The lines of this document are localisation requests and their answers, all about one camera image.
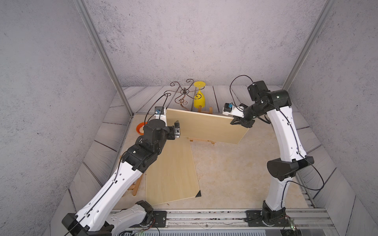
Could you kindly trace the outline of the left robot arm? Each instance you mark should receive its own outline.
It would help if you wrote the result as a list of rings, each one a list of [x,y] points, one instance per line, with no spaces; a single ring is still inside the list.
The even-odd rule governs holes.
[[[166,121],[150,120],[144,134],[123,153],[116,172],[100,191],[77,213],[68,213],[62,224],[73,236],[116,236],[135,225],[150,227],[153,208],[146,201],[117,213],[111,211],[161,154],[166,141],[180,137],[180,124],[167,126]]]

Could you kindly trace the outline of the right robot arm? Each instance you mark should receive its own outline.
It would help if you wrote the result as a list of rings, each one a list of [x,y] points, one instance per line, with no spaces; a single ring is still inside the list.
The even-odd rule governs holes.
[[[248,86],[253,105],[226,103],[222,113],[232,115],[232,125],[251,128],[256,119],[265,116],[278,140],[280,157],[267,162],[272,179],[267,198],[263,201],[261,220],[268,227],[286,219],[285,198],[298,170],[314,164],[301,145],[292,116],[292,103],[286,90],[270,91],[264,81]]]

